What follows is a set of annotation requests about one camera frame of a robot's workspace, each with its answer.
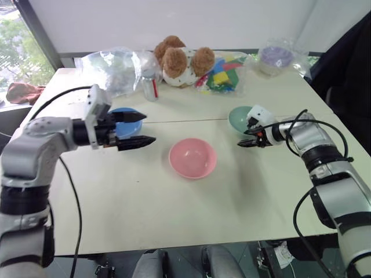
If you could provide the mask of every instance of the window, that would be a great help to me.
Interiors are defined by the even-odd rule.
[[[46,85],[54,69],[11,0],[0,0],[0,108],[12,82]]]

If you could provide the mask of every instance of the blue block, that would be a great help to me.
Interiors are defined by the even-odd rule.
[[[214,74],[224,71],[223,64],[225,64],[225,59],[220,58],[216,60],[215,65],[213,67]]]

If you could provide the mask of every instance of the white wall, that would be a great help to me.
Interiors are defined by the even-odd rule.
[[[317,0],[297,42],[314,52],[326,52],[371,10],[371,0]]]
[[[324,52],[371,5],[371,0],[30,2],[59,53],[153,49],[168,35],[178,35],[192,48],[214,49],[254,49],[270,37],[287,37]]]

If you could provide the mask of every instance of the blue bowl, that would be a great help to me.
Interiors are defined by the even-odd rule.
[[[129,107],[117,108],[110,112],[129,112],[129,111],[138,112],[135,109]],[[116,123],[116,136],[120,140],[123,140],[130,138],[131,136],[138,135],[138,133],[141,130],[142,124],[143,124],[142,120],[134,123]]]

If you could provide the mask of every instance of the black cable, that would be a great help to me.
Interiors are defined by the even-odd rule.
[[[5,137],[9,137],[9,138],[11,138],[11,137],[12,137],[11,135],[9,135],[9,134],[6,134],[6,133],[3,133],[3,132],[1,132],[1,131],[0,131],[0,135],[3,135],[3,136],[5,136]]]
[[[65,94],[68,94],[68,93],[71,93],[73,91],[77,91],[77,90],[85,90],[85,89],[90,89],[91,86],[81,86],[81,87],[76,87],[76,88],[72,88],[72,89],[68,89],[64,92],[61,92],[60,94],[52,97],[50,100],[48,100],[46,103],[44,103],[43,105],[40,106],[39,109],[37,109],[37,111],[35,112],[35,114],[33,114],[33,116],[31,117],[30,120],[33,120],[36,118],[36,116],[45,108],[47,107],[50,103],[52,103],[54,100],[56,100],[57,98],[61,97],[61,96],[64,96]]]
[[[78,234],[78,237],[77,237],[77,243],[76,243],[76,249],[75,249],[75,254],[74,254],[74,260],[72,262],[72,268],[71,268],[71,274],[70,274],[70,278],[73,278],[74,275],[75,275],[75,269],[76,269],[76,264],[77,264],[77,257],[78,257],[78,253],[79,253],[79,247],[80,247],[80,241],[81,241],[81,234],[82,234],[81,207],[80,207],[79,198],[77,196],[76,188],[75,188],[74,182],[72,180],[71,173],[70,173],[70,171],[69,171],[66,163],[63,161],[63,159],[61,157],[59,157],[59,160],[61,161],[64,169],[67,172],[68,178],[70,179],[72,190],[74,191],[74,195],[75,195],[75,198],[76,198],[77,209],[78,209],[78,212],[79,212],[79,234]]]
[[[300,232],[299,227],[297,226],[297,222],[296,222],[297,212],[298,212],[301,204],[303,203],[303,201],[310,194],[310,191],[311,191],[311,189],[307,193],[305,193],[303,197],[301,197],[300,201],[297,203],[297,205],[295,207],[294,216],[293,216],[294,228],[295,228],[297,234],[299,235],[299,238],[301,239],[301,241],[304,243],[304,245],[306,246],[306,248],[308,249],[308,251],[311,253],[311,255],[313,256],[313,258],[317,261],[317,263],[320,265],[320,267],[323,269],[323,271],[326,273],[326,275],[328,277],[330,277],[330,278],[334,278],[334,276],[332,275],[332,273],[330,272],[330,270],[322,262],[321,258],[318,256],[318,254],[316,253],[316,251],[313,249],[312,245],[310,245],[310,243],[308,242],[308,240],[303,236],[303,234]]]
[[[286,138],[285,138],[286,146],[288,147],[288,149],[289,149],[289,150],[290,150],[294,155],[299,156],[299,157],[300,157],[300,155],[299,155],[296,151],[294,151],[294,150],[291,148],[291,146],[290,146],[289,139],[292,138],[290,132],[291,132],[291,129],[294,127],[295,123],[297,122],[297,120],[299,120],[299,118],[302,116],[302,114],[303,114],[303,113],[306,113],[306,112],[308,112],[308,109],[304,109],[304,110],[302,110],[299,114],[297,114],[297,116],[295,117],[294,121],[291,123],[289,129],[286,131]]]
[[[284,120],[282,122],[278,122],[278,123],[272,123],[270,125],[266,125],[266,126],[262,126],[262,127],[258,127],[256,129],[251,129],[249,130],[249,132],[247,134],[254,134],[258,131],[262,131],[264,129],[267,129],[269,127],[273,127],[273,126],[279,126],[279,125],[283,125],[285,123],[292,123],[294,120]],[[336,127],[334,127],[333,125],[329,124],[329,123],[326,123],[326,122],[323,122],[321,120],[312,120],[312,119],[302,119],[302,120],[296,120],[296,122],[308,122],[308,123],[319,123],[321,125],[325,125],[325,126],[328,126],[330,128],[332,128],[334,131],[336,131],[336,133],[341,137],[341,139],[343,140],[343,144],[344,144],[344,158],[348,158],[348,143],[347,143],[347,140],[345,139],[344,135],[341,133],[341,131],[339,129],[337,129]]]
[[[62,93],[59,93],[58,95],[52,97],[50,100],[48,100],[46,103],[44,103],[43,105],[40,106],[39,109],[37,109],[37,111],[35,112],[35,114],[33,114],[33,116],[31,117],[30,121],[35,119],[36,116],[43,110],[45,109],[45,107],[47,107],[50,103],[52,103],[54,100],[56,100],[57,98],[61,97],[61,96],[64,96],[65,94],[68,94],[68,93],[71,93],[71,92],[74,92],[74,91],[77,91],[77,90],[85,90],[85,89],[90,89],[91,86],[81,86],[81,87],[75,87],[75,88],[72,88],[72,89],[68,89]],[[67,172],[67,175],[68,175],[68,178],[70,179],[70,183],[71,183],[71,187],[72,187],[72,190],[74,191],[74,195],[75,195],[75,199],[76,199],[76,204],[77,204],[77,209],[78,209],[78,215],[79,215],[79,233],[78,233],[78,238],[77,238],[77,242],[76,242],[76,248],[75,248],[75,254],[74,254],[74,260],[72,262],[72,268],[71,268],[71,274],[70,274],[70,278],[73,278],[74,275],[75,275],[75,270],[76,270],[76,264],[77,264],[77,257],[78,257],[78,253],[79,253],[79,247],[80,247],[80,241],[81,241],[81,234],[82,234],[82,216],[81,216],[81,207],[80,207],[80,201],[79,201],[79,198],[77,196],[77,192],[76,192],[76,189],[75,189],[75,184],[72,180],[72,176],[71,176],[71,173],[66,165],[66,163],[63,161],[63,159],[61,157],[59,157],[59,160],[61,161],[64,169],[66,170]],[[52,222],[52,225],[54,226],[54,215],[53,215],[53,210],[52,210],[52,206],[50,205],[49,203],[49,207],[50,207],[50,219],[51,219],[51,222]]]
[[[48,200],[48,206],[49,206],[50,221],[51,221],[52,227],[54,227],[54,213],[53,213],[52,205],[49,200]]]
[[[331,125],[330,123],[326,123],[326,122],[323,122],[321,120],[313,120],[313,119],[299,119],[299,117],[301,117],[301,115],[303,113],[307,112],[307,110],[303,110],[301,111],[296,117],[294,120],[286,120],[286,121],[283,121],[283,122],[278,122],[278,123],[273,123],[273,124],[270,124],[270,125],[266,125],[266,126],[263,126],[263,127],[258,127],[257,129],[254,129],[254,130],[251,130],[251,133],[256,133],[257,131],[263,131],[264,129],[267,129],[269,127],[274,127],[274,126],[279,126],[279,125],[282,125],[282,124],[285,124],[285,123],[292,123],[290,125],[290,128],[286,131],[286,145],[288,146],[288,148],[291,150],[291,152],[293,152],[295,155],[299,156],[299,154],[297,154],[294,150],[291,149],[291,146],[289,145],[289,136],[290,136],[290,132],[291,132],[291,129],[292,127],[294,126],[294,124],[296,122],[310,122],[310,123],[319,123],[321,125],[325,125],[325,126],[328,126],[330,127],[331,129],[333,129],[334,131],[336,131],[336,133],[341,137],[341,139],[343,140],[343,144],[344,144],[344,158],[348,158],[348,143],[347,143],[347,140],[345,139],[344,137],[344,134],[336,127],[334,127],[333,125]],[[301,239],[301,241],[304,243],[304,245],[306,246],[306,248],[308,249],[308,251],[311,253],[311,255],[313,256],[313,258],[317,261],[317,263],[320,265],[320,267],[322,268],[322,270],[326,273],[326,275],[330,278],[334,278],[334,276],[332,275],[332,273],[330,272],[330,270],[327,268],[327,266],[322,262],[321,258],[318,256],[318,254],[316,253],[316,251],[313,249],[312,245],[310,245],[310,243],[308,242],[308,240],[303,236],[303,234],[300,232],[300,229],[299,227],[297,226],[297,212],[301,206],[301,204],[303,203],[303,201],[306,199],[306,197],[308,197],[308,195],[310,194],[310,190],[304,194],[304,196],[299,200],[298,204],[296,205],[295,207],[295,210],[294,210],[294,215],[293,215],[293,224],[294,224],[294,228],[297,232],[297,234],[299,235],[299,238]]]

